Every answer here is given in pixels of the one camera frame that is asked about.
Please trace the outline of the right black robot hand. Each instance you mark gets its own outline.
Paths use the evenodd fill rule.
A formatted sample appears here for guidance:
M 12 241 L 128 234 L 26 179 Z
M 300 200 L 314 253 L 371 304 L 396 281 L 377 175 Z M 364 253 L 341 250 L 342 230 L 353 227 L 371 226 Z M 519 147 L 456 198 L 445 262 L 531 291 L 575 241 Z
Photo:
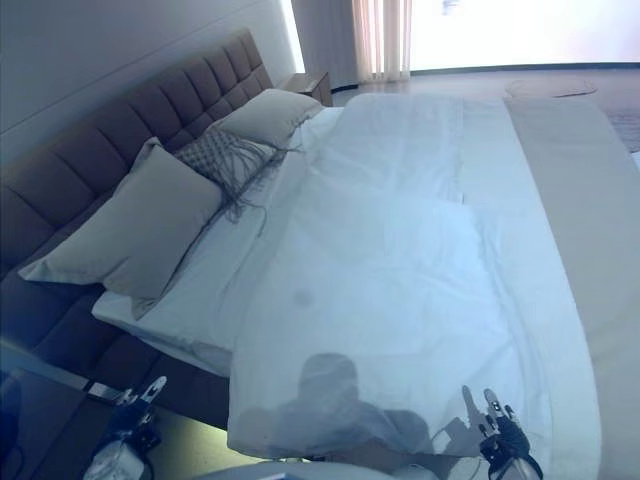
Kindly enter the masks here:
M 467 410 L 468 441 L 479 451 L 489 447 L 503 451 L 508 457 L 524 458 L 530 453 L 529 440 L 511 407 L 503 404 L 491 389 L 483 392 L 486 411 L 476 404 L 471 389 L 464 385 L 462 397 Z

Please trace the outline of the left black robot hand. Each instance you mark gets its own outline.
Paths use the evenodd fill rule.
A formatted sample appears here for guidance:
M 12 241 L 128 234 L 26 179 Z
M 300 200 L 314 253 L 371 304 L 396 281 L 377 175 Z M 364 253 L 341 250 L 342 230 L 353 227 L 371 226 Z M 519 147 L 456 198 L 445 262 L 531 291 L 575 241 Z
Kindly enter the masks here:
M 159 376 L 143 392 L 126 389 L 116 402 L 110 420 L 109 431 L 120 438 L 131 436 L 151 418 L 151 406 L 167 383 L 166 376 Z

